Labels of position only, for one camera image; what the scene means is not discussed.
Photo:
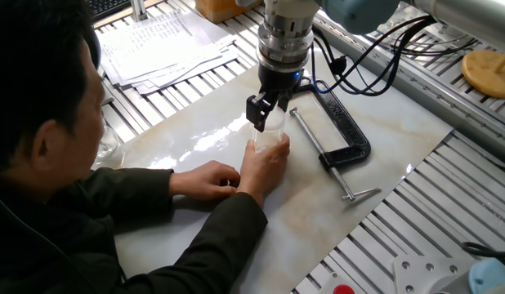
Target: keyboard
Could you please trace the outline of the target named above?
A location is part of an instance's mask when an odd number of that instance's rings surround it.
[[[88,2],[93,22],[131,6],[130,0],[88,0]]]

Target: black hair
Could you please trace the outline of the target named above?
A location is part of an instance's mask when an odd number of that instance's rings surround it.
[[[72,133],[92,33],[85,0],[0,0],[0,171],[47,120]]]

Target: man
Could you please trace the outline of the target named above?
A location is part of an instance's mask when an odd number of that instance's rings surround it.
[[[88,33],[84,0],[0,0],[0,293],[228,292],[266,227],[288,137],[260,154],[249,142],[241,176],[216,162],[90,172],[104,92]],[[166,216],[178,194],[225,200],[175,265],[123,281],[114,224]]]

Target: man's left hand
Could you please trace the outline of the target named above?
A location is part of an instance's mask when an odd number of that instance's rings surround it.
[[[212,200],[235,194],[238,184],[239,173],[233,167],[211,161],[192,171],[172,173],[169,194]]]

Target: cardboard box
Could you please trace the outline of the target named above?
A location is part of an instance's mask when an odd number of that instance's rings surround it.
[[[214,24],[219,24],[229,18],[241,15],[262,2],[262,0],[258,0],[248,7],[239,7],[235,0],[196,0],[196,9]]]

